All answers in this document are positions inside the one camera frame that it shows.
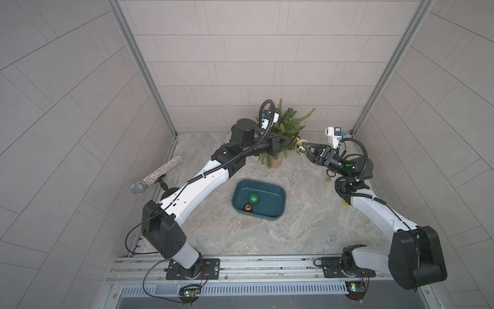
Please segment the shiny gold ball ornament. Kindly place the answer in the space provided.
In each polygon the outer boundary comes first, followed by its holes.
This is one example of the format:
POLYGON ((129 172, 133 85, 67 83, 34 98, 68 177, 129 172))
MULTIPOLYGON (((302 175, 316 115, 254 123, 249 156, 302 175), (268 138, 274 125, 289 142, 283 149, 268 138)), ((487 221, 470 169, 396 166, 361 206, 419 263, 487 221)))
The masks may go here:
POLYGON ((295 150, 298 154, 300 155, 306 155, 307 154, 307 150, 305 148, 305 143, 307 143, 307 140, 297 140, 296 143, 295 143, 295 150))

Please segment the copper ball ornament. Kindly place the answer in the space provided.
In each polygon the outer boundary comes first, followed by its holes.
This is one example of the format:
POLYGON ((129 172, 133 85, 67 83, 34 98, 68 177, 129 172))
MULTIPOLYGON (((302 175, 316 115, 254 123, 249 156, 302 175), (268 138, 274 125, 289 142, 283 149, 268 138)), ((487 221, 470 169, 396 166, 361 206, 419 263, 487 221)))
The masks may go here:
POLYGON ((245 212, 253 212, 253 210, 254 210, 254 206, 251 204, 247 204, 243 207, 243 211, 245 212))

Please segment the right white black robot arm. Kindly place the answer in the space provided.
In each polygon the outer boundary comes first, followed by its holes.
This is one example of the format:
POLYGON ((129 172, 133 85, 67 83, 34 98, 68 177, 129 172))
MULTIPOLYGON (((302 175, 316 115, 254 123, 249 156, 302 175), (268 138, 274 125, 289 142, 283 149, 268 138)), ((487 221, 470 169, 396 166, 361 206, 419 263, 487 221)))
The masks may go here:
POLYGON ((389 252, 368 249, 365 245, 346 247, 340 264, 343 273, 355 277, 369 269, 391 276, 405 290, 417 289, 448 277, 439 234, 430 226, 420 226, 395 211, 365 183, 373 177, 373 163, 365 146, 351 139, 361 152, 346 157, 330 145, 306 140, 297 142, 296 150, 311 163, 337 175, 335 192, 344 202, 362 212, 391 241, 389 252))

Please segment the green glitter ball ornament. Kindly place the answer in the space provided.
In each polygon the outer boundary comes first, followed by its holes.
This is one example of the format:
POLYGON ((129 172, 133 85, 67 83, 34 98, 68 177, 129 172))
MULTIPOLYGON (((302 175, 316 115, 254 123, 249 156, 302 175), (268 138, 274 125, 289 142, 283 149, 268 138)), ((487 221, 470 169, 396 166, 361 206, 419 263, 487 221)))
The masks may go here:
POLYGON ((260 196, 257 193, 250 193, 248 197, 249 204, 255 206, 260 202, 260 196))

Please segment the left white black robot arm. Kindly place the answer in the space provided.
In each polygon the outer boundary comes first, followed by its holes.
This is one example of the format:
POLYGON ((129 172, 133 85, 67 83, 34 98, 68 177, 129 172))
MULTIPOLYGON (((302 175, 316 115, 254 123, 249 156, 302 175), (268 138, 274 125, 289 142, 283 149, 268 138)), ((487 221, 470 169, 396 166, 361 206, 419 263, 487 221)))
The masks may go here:
POLYGON ((179 264, 184 276, 196 278, 202 269, 203 256, 187 241, 181 228, 187 217, 215 188, 238 172, 247 157, 277 155, 293 141, 272 133, 265 123, 247 118, 238 120, 232 126, 230 141, 215 151, 193 179, 160 202, 145 204, 142 236, 163 258, 179 264))

